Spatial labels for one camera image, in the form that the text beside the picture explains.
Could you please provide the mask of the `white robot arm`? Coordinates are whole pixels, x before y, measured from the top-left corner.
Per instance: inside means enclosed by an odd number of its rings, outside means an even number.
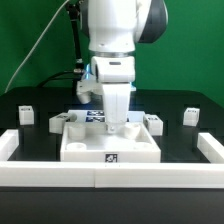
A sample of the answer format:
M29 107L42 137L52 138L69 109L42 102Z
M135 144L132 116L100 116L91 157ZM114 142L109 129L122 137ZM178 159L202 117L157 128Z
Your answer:
M135 81L137 43L153 43L165 32L164 0L84 0L81 29L89 37L88 89L101 94L107 131L127 122L131 83Z

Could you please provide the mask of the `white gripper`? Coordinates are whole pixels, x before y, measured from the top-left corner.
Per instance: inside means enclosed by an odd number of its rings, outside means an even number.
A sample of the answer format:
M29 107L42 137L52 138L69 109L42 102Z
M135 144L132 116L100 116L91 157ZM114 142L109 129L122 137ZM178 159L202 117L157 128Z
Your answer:
M127 120L131 83L135 80L135 59L133 56L94 56L91 59L91 71L102 91L106 130L109 134L116 134L117 124Z

